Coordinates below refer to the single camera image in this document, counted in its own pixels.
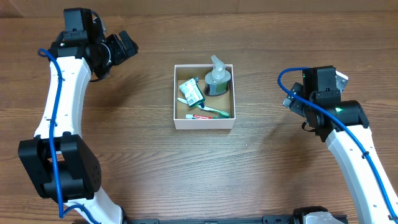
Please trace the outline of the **green white soap packet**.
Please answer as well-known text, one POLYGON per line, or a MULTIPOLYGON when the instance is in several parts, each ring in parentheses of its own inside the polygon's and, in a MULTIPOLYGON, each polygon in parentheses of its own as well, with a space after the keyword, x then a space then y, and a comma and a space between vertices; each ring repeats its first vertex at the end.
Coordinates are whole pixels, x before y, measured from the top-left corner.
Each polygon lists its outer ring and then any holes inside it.
POLYGON ((194 107, 205 102, 205 97, 195 78, 190 78, 179 86, 180 91, 187 101, 189 107, 194 107))

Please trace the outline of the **green white toothbrush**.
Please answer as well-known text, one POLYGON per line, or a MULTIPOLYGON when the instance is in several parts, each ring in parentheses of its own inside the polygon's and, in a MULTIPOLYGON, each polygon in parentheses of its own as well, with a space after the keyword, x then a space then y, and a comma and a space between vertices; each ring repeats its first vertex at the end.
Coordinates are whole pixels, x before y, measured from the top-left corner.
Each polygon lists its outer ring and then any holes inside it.
MULTIPOLYGON (((181 103, 186 104, 186 105, 188 104, 188 101, 185 100, 185 99, 183 99, 183 98, 177 98, 177 100, 178 100, 179 102, 181 102, 181 103)), ((217 110, 217 109, 210 108, 210 107, 207 107, 207 106, 205 106, 205 108, 204 108, 204 109, 201 109, 201 110, 209 111, 209 112, 212 112, 212 113, 218 113, 218 114, 219 114, 221 117, 223 117, 223 118, 230 118, 230 117, 231 117, 231 115, 230 115, 228 112, 225 112, 225 111, 222 111, 222 110, 217 110)))

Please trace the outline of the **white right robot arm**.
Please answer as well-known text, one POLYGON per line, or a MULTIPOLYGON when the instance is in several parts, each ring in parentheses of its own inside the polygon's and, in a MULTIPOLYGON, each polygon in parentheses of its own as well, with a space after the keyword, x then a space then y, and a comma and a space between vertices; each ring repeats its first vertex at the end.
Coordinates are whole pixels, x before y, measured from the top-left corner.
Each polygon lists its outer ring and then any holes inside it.
POLYGON ((302 116, 336 159, 361 223, 397 223, 397 195, 378 158, 369 120, 356 100, 343 101, 348 77, 333 66, 300 67, 302 83, 291 89, 283 105, 302 116))

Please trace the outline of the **Colgate toothpaste tube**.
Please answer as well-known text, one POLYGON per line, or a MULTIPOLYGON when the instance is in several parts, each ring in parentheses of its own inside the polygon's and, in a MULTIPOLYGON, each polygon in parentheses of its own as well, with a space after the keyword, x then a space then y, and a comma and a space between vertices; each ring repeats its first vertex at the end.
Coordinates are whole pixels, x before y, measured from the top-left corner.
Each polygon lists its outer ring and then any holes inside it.
POLYGON ((199 114, 186 114, 185 119, 219 119, 220 117, 205 116, 199 114))

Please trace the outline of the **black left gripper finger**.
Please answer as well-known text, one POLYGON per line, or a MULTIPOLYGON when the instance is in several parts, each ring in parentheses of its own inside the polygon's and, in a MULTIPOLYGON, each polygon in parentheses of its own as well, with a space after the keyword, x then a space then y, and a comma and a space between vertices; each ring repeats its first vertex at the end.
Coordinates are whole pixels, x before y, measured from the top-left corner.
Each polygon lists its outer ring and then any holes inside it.
POLYGON ((125 48, 126 58, 135 56, 138 53, 139 47, 130 38, 129 34, 125 30, 122 30, 119 33, 119 36, 120 36, 122 43, 124 45, 124 48, 125 48))
POLYGON ((100 18, 100 16, 95 12, 91 11, 91 14, 94 15, 93 19, 93 37, 95 42, 103 42, 105 39, 104 33, 106 32, 105 24, 100 18))

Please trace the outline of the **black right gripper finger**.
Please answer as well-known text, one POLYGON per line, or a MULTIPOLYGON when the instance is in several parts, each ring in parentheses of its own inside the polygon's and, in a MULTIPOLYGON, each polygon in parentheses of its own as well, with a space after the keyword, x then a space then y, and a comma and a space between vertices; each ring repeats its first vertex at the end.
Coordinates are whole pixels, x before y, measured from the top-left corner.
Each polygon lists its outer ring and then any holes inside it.
POLYGON ((343 73, 336 71, 336 87, 337 89, 340 90, 340 92, 343 92, 346 85, 348 84, 348 76, 344 75, 343 73))
MULTIPOLYGON (((295 82, 290 89, 290 92, 295 96, 303 97, 303 85, 299 82, 295 82)), ((292 112, 304 117, 304 103, 295 99, 293 96, 287 95, 285 100, 282 102, 282 105, 289 108, 292 112)))

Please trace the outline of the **clear soap pump bottle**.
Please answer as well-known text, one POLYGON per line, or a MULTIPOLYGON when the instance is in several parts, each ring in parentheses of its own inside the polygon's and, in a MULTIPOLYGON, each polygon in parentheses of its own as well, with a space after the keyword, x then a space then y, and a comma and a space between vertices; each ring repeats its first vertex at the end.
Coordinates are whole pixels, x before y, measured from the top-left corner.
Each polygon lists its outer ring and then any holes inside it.
POLYGON ((207 96, 220 96, 228 91, 231 73, 227 71, 224 62, 216 55, 212 55, 211 60, 213 69, 205 75, 205 94, 207 96))

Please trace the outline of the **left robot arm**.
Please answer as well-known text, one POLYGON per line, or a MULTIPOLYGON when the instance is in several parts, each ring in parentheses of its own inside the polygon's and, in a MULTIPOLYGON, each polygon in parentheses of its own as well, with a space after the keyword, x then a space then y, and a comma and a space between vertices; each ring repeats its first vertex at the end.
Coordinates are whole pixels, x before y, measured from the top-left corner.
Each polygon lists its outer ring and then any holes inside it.
POLYGON ((91 9, 63 14, 65 30, 38 51, 50 63, 49 92, 34 137, 19 143, 18 155, 37 193, 58 205, 60 218, 75 210, 88 223, 129 223, 102 188, 100 162, 82 138, 81 119, 88 84, 105 79, 138 47, 126 31, 105 35, 91 9))

